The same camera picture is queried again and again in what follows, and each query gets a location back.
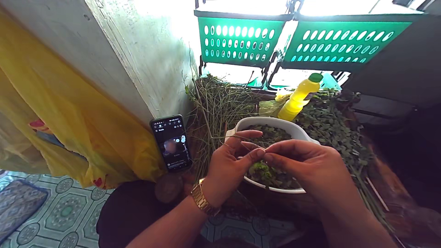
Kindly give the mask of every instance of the gold wristwatch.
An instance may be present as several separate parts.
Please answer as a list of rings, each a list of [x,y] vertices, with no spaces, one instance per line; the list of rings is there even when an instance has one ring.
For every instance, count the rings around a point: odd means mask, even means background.
[[[194,199],[196,205],[202,210],[202,212],[206,213],[209,216],[216,216],[217,213],[221,210],[221,208],[213,207],[204,197],[202,193],[202,182],[205,178],[199,180],[199,184],[195,185],[193,190],[191,191],[191,196]]]

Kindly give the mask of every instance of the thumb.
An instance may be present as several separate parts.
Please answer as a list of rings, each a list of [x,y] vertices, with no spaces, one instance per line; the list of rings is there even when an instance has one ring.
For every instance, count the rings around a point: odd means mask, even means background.
[[[296,172],[298,171],[297,168],[303,165],[302,162],[292,160],[276,153],[266,153],[263,159],[268,165],[286,171],[293,176],[296,176]]]
[[[265,155],[265,150],[256,148],[238,160],[237,163],[248,170],[255,162],[262,160],[263,155]]]

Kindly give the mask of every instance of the hand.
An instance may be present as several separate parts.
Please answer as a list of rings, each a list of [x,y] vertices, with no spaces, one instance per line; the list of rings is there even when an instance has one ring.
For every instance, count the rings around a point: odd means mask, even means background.
[[[257,138],[261,131],[245,130],[235,133],[211,156],[208,174],[202,183],[202,193],[214,207],[220,207],[237,189],[247,170],[261,160],[265,150],[242,141],[242,138]]]
[[[268,147],[264,160],[293,175],[321,206],[341,208],[360,203],[351,175],[338,151],[331,147],[285,140]]]

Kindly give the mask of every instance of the person's right hand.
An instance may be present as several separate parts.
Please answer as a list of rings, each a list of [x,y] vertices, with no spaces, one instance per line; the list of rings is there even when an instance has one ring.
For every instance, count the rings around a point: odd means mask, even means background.
[[[291,139],[266,149],[264,160],[293,175],[319,205],[326,208],[360,204],[357,189],[337,150]]]

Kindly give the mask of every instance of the green bottle cap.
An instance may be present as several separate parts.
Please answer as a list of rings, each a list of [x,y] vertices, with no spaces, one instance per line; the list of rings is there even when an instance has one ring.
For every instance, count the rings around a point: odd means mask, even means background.
[[[308,79],[314,83],[319,83],[323,79],[323,75],[320,73],[313,73]]]

